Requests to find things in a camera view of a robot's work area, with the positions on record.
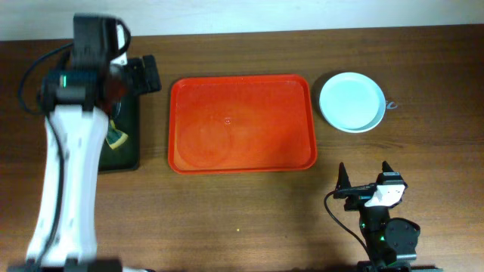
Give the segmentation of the green and yellow sponge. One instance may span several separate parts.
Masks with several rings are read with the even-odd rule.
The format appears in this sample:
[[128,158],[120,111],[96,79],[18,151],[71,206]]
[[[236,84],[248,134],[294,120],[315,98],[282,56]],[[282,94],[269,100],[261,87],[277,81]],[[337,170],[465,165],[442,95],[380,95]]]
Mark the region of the green and yellow sponge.
[[115,150],[121,147],[127,140],[129,136],[116,127],[115,122],[111,119],[109,121],[106,142],[110,149]]

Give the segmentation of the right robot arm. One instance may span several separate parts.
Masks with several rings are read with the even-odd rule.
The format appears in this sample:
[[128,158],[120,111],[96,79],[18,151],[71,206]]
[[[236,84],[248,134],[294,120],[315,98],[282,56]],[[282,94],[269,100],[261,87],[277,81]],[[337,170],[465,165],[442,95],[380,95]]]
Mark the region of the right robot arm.
[[402,202],[408,185],[388,162],[374,183],[353,187],[343,163],[332,197],[344,199],[344,210],[359,213],[359,239],[368,255],[356,265],[357,271],[410,271],[417,258],[420,226],[404,218],[392,218],[389,210]]

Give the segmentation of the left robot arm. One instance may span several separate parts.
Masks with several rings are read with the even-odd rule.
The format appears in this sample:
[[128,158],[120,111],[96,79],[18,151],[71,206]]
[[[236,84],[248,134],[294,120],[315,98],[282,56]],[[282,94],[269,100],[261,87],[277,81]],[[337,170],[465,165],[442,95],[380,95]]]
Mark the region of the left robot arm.
[[42,200],[26,260],[12,270],[128,271],[97,257],[95,194],[113,105],[162,88],[153,56],[126,57],[131,39],[118,17],[73,17],[73,41],[57,50],[38,96],[48,148]]

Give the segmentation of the light blue plate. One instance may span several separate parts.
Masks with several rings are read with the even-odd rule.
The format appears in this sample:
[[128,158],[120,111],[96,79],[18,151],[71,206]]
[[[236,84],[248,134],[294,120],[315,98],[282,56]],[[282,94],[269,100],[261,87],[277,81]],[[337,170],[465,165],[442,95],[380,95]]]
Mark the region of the light blue plate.
[[338,73],[321,87],[318,108],[334,128],[358,134],[381,123],[386,113],[386,98],[382,88],[370,77],[361,73]]

